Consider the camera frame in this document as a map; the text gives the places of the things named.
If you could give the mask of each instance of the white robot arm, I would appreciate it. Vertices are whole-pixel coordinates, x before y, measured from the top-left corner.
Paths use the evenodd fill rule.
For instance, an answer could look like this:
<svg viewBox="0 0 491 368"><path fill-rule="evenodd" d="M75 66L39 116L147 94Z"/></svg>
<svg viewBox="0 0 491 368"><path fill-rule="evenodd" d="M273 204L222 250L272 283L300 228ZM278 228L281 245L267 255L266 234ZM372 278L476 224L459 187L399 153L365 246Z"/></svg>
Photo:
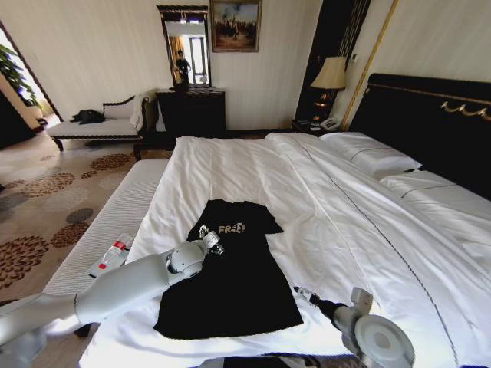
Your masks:
<svg viewBox="0 0 491 368"><path fill-rule="evenodd" d="M354 287L353 306L323 301L303 287L294 287L298 295L318 307L342 332L343 344L367 368L411 368L414 348L406 334L392 321L368 314L373 297L368 291Z"/></svg>
<svg viewBox="0 0 491 368"><path fill-rule="evenodd" d="M160 255L102 274L79 294L41 293L0 307L0 366L28 366L44 347L46 336L101 322L162 295L170 286L200 272L209 251L223 253L218 241L215 232L207 232L203 240L185 241Z"/></svg>

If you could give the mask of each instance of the doorway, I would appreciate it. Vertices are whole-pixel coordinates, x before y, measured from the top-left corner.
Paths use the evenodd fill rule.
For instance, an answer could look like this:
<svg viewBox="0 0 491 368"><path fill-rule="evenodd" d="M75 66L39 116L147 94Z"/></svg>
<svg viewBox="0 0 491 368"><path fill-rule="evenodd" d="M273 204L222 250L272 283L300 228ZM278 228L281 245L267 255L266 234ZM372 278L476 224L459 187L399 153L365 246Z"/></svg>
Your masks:
<svg viewBox="0 0 491 368"><path fill-rule="evenodd" d="M60 121L59 113L1 22L0 72L41 125Z"/></svg>

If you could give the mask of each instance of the white wall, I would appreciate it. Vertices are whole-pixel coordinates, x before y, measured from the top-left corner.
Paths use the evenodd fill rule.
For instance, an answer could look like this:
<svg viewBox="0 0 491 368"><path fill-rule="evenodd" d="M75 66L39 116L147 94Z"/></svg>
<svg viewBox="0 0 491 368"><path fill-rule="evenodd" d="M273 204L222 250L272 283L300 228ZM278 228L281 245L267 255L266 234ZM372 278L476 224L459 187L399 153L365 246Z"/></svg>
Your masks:
<svg viewBox="0 0 491 368"><path fill-rule="evenodd" d="M365 60L370 55L390 0L372 0L354 47ZM408 74L491 82L491 1L399 0L367 73ZM365 62L356 63L361 74ZM333 114L343 117L359 77L348 68L348 85L338 94ZM351 122L367 81L348 117Z"/></svg>
<svg viewBox="0 0 491 368"><path fill-rule="evenodd" d="M0 0L0 17L63 118L172 86L156 4L207 0ZM211 53L229 129L289 126L321 0L264 0L259 53Z"/></svg>

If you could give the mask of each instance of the picture frame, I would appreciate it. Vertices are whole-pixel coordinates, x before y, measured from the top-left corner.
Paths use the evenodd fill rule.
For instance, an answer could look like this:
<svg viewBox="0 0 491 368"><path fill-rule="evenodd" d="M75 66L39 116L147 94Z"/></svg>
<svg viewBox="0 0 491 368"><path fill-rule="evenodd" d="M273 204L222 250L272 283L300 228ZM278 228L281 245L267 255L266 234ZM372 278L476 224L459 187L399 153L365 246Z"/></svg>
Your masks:
<svg viewBox="0 0 491 368"><path fill-rule="evenodd" d="M210 0L212 52L259 52L262 0Z"/></svg>

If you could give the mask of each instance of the floral rug pattern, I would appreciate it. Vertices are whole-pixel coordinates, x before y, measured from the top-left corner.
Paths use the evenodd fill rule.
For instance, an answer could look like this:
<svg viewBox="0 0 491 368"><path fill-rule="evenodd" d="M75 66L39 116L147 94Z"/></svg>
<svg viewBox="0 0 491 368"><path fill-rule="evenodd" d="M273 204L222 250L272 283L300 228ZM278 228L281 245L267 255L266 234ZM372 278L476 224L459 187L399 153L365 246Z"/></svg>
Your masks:
<svg viewBox="0 0 491 368"><path fill-rule="evenodd" d="M135 163L132 143L64 145L40 133L0 150L0 301L43 289Z"/></svg>

